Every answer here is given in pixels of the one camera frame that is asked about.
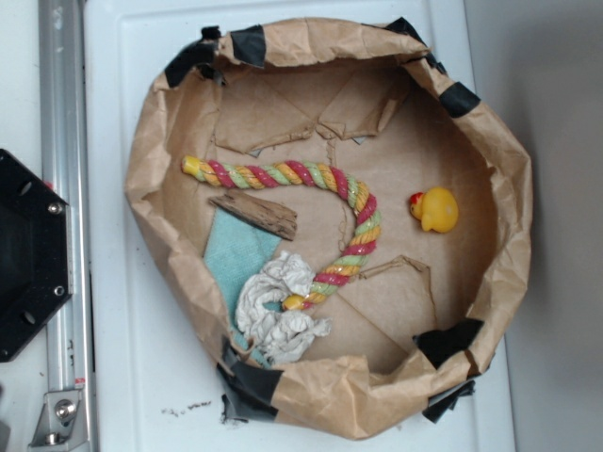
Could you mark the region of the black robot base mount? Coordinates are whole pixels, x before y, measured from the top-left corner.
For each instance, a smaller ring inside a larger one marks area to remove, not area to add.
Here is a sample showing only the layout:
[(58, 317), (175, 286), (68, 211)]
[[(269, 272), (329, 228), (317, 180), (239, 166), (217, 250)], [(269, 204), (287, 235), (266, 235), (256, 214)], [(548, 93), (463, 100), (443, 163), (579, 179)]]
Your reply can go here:
[(1, 151), (1, 361), (15, 359), (70, 293), (68, 204)]

